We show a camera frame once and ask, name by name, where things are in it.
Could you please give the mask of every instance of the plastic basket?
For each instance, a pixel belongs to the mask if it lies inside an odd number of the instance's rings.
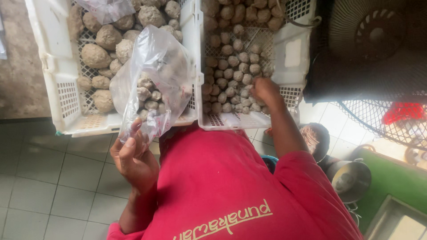
[[[308,24],[314,18],[316,9],[315,0],[291,0],[287,3],[287,15],[289,18],[302,24]],[[203,31],[203,13],[198,16],[201,34],[201,44],[203,57],[215,57],[217,59],[227,59],[221,53],[221,48],[212,47],[207,39],[211,32]],[[302,100],[302,90],[306,84],[305,75],[308,72],[309,40],[311,29],[294,26],[290,23],[285,24],[279,31],[271,31],[267,24],[259,24],[254,21],[243,22],[245,35],[240,38],[246,52],[253,44],[261,46],[262,50],[268,55],[268,59],[260,59],[261,69],[264,66],[274,66],[275,72],[272,80],[280,87],[280,94],[296,122],[299,121],[298,104]],[[236,36],[231,32],[231,40]],[[197,111],[199,115],[199,126],[204,130],[230,130],[230,129],[253,129],[269,128],[271,120],[269,115],[260,112],[242,113],[220,113],[205,114],[202,110],[201,85],[204,80],[197,84],[196,99]]]
[[[181,0],[180,27],[184,39],[182,45],[196,58],[200,73],[200,45],[194,44],[198,36],[196,28],[195,0]],[[67,16],[73,0],[26,0],[28,16],[38,45],[44,80],[49,97],[50,110],[56,130],[73,137],[99,135],[118,132],[122,116],[112,111],[100,114],[91,95],[95,89],[77,89],[79,76],[98,76],[96,69],[86,66],[81,58],[81,50],[87,43],[93,43],[94,34],[85,28],[81,38],[70,41]],[[197,120],[197,102],[193,96],[187,108],[176,121],[175,126],[190,125]]]

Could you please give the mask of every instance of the white floor tile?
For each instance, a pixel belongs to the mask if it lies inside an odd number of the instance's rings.
[[[262,143],[260,141],[254,140],[252,142],[252,144],[254,145],[255,150],[260,154],[260,155],[270,155],[273,157],[277,157],[277,153],[276,150],[274,149],[273,146]]]
[[[100,161],[65,154],[58,184],[94,192],[103,166]]]
[[[107,238],[109,226],[110,225],[97,222],[88,222],[83,240],[105,240]]]
[[[0,207],[8,207],[14,181],[14,176],[0,174]]]
[[[88,220],[94,197],[94,192],[58,186],[50,214]]]
[[[55,184],[17,177],[9,207],[49,214],[55,189]]]
[[[111,224],[120,218],[128,200],[105,194],[95,194],[89,221]]]
[[[103,134],[71,138],[68,142],[67,153],[104,162],[109,151],[111,137],[112,134]]]
[[[357,145],[338,139],[330,155],[334,158],[347,160]]]
[[[66,217],[50,216],[44,240],[82,239],[86,221]]]
[[[319,123],[325,126],[329,135],[338,138],[347,119],[347,115],[338,106],[328,103]]]
[[[24,144],[16,175],[57,184],[64,154],[63,152]]]
[[[8,209],[4,239],[43,240],[49,215]]]
[[[131,185],[117,170],[116,165],[105,163],[97,193],[128,198]]]
[[[327,105],[327,102],[319,102],[313,106],[312,103],[306,103],[305,100],[302,100],[298,106],[299,122],[318,123]]]
[[[258,129],[258,131],[254,137],[254,140],[257,140],[257,141],[260,141],[260,142],[274,146],[273,138],[267,134],[264,134],[265,130],[267,130],[267,129]]]

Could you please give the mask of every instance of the red cloth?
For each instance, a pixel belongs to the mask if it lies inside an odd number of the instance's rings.
[[[283,156],[272,175],[248,140],[195,126],[168,132],[152,222],[128,235],[113,223],[107,239],[362,239],[309,153]]]

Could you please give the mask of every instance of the plastic bag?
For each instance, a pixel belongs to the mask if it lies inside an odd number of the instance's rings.
[[[76,0],[101,25],[113,23],[121,17],[136,13],[131,0]]]
[[[132,57],[111,80],[110,91],[119,113],[123,112],[119,139],[126,142],[130,127],[139,116],[137,81],[145,72],[162,93],[166,113],[149,110],[141,126],[148,135],[146,148],[155,136],[169,130],[184,111],[193,93],[192,83],[196,78],[194,58],[169,32],[148,25],[137,37]]]

